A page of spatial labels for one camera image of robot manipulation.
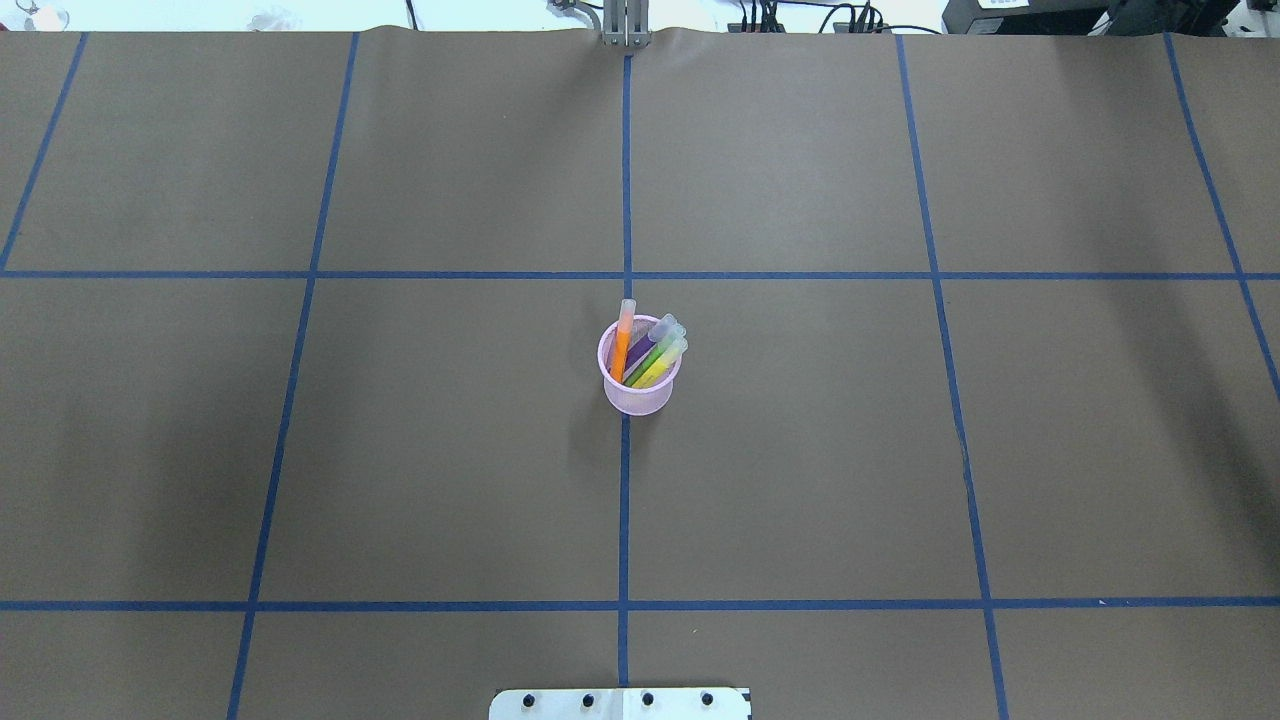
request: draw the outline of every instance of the green marker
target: green marker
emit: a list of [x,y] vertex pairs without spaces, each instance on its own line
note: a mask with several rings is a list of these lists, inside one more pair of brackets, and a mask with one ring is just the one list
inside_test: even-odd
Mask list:
[[640,377],[644,375],[645,370],[652,368],[653,364],[657,363],[659,357],[662,357],[662,354],[666,352],[668,347],[671,347],[671,343],[676,342],[682,337],[685,337],[685,325],[676,323],[676,327],[667,331],[667,334],[664,334],[662,340],[658,341],[658,345],[653,346],[653,350],[650,350],[649,354],[644,356],[644,360],[641,360],[640,364],[636,365],[636,369],[631,370],[631,374],[627,375],[627,379],[622,380],[622,384],[626,387],[635,387],[636,380],[639,380]]

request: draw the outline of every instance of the purple marker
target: purple marker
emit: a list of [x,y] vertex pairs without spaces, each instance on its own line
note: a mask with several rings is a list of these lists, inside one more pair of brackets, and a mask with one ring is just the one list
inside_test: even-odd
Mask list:
[[666,337],[667,333],[671,332],[671,328],[673,327],[676,327],[676,316],[672,315],[671,313],[667,313],[666,315],[662,316],[660,320],[658,320],[658,324],[649,328],[649,332],[645,333],[640,340],[637,340],[636,343],[632,345],[630,350],[627,350],[626,366],[631,368],[632,365],[639,363],[640,359],[644,357],[645,354],[648,354],[654,345],[658,345],[658,341]]

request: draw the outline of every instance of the pink cup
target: pink cup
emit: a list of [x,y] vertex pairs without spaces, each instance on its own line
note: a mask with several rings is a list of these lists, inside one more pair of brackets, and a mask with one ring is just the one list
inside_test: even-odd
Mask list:
[[[649,332],[649,328],[657,324],[658,318],[636,315],[635,324],[631,327],[632,340]],[[680,373],[680,363],[685,357],[677,357],[676,364],[652,386],[646,388],[626,387],[609,377],[609,363],[613,360],[613,333],[617,329],[617,323],[609,325],[604,331],[604,334],[600,336],[600,346],[595,351],[596,365],[600,368],[600,375],[604,378],[604,396],[609,398],[611,405],[627,415],[652,415],[662,410],[662,406],[671,400],[672,382],[675,382],[676,374]]]

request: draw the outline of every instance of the yellow marker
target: yellow marker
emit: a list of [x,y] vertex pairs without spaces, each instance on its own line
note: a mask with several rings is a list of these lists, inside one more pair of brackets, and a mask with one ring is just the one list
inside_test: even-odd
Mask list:
[[618,329],[614,331],[613,364],[609,365],[609,377],[613,382],[622,382],[622,373],[626,372],[627,348],[631,347],[631,324],[636,318],[636,301],[623,300],[618,311]]
[[685,338],[680,338],[671,343],[671,347],[662,354],[662,357],[658,357],[658,361],[650,365],[649,369],[640,375],[640,379],[636,380],[636,384],[631,387],[639,389],[658,382],[658,378],[664,375],[686,350],[689,350],[689,341]]

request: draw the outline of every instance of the cup rim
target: cup rim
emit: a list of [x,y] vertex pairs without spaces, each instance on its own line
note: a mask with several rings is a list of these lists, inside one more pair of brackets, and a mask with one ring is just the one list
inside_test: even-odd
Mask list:
[[[652,320],[654,324],[657,324],[659,322],[659,318],[654,318],[653,315],[640,315],[640,314],[637,314],[637,315],[635,315],[635,319],[636,320]],[[663,378],[660,380],[655,382],[654,384],[652,384],[649,387],[634,388],[634,387],[627,387],[627,386],[620,383],[618,380],[614,380],[613,375],[609,374],[609,369],[604,366],[604,359],[602,357],[602,355],[604,354],[605,342],[608,342],[611,340],[611,336],[613,336],[613,333],[617,331],[617,328],[618,328],[618,322],[617,320],[614,320],[612,324],[609,324],[609,327],[604,328],[604,334],[600,336],[600,343],[595,347],[595,365],[596,365],[596,368],[600,369],[600,374],[604,375],[604,382],[607,382],[611,386],[613,386],[614,389],[620,389],[620,391],[622,391],[622,392],[625,392],[627,395],[650,395],[650,393],[653,393],[653,392],[655,392],[658,389],[662,389],[662,388],[669,386],[671,382],[676,379],[676,373],[680,372],[680,363],[684,361],[684,359],[685,359],[684,354],[681,354],[680,357],[676,357],[676,363],[671,366],[669,370],[667,370],[667,374],[663,375]]]

